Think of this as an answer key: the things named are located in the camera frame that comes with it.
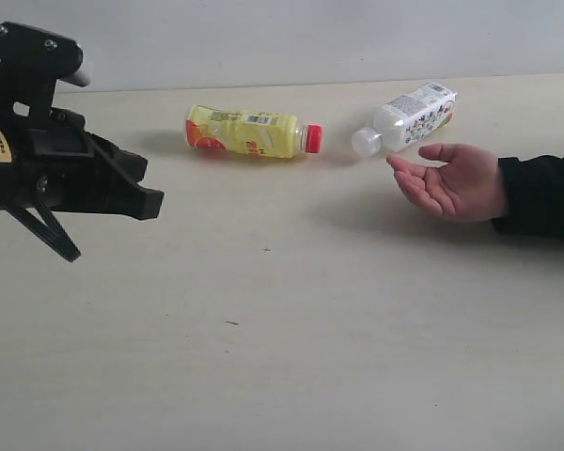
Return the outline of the person's open hand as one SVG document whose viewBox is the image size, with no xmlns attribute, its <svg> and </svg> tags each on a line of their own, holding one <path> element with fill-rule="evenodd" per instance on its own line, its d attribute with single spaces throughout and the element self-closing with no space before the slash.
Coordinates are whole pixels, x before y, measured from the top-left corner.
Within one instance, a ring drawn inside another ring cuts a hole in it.
<svg viewBox="0 0 564 451">
<path fill-rule="evenodd" d="M 421 158 L 437 166 L 411 163 L 398 155 L 386 162 L 404 196 L 422 210 L 450 222 L 480 223 L 503 217 L 508 200 L 499 159 L 464 144 L 423 146 Z"/>
</svg>

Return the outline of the black sleeved forearm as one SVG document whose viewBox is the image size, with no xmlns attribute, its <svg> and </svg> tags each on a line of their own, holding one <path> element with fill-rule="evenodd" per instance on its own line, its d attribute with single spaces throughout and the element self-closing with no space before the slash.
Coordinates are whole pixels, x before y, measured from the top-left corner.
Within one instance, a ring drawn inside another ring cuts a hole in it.
<svg viewBox="0 0 564 451">
<path fill-rule="evenodd" d="M 507 212 L 492 220 L 498 234 L 564 241 L 564 157 L 501 158 Z"/>
</svg>

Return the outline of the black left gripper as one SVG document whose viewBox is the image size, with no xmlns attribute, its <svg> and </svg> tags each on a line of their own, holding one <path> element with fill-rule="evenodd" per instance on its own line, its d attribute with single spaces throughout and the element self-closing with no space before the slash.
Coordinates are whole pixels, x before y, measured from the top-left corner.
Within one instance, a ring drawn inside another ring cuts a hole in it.
<svg viewBox="0 0 564 451">
<path fill-rule="evenodd" d="M 81 252 L 56 212 L 97 210 L 143 221 L 156 219 L 165 199 L 140 184 L 146 158 L 87 133 L 83 116 L 53 106 L 58 82 L 87 86 L 90 78 L 74 39 L 0 23 L 0 210 L 68 262 Z"/>
</svg>

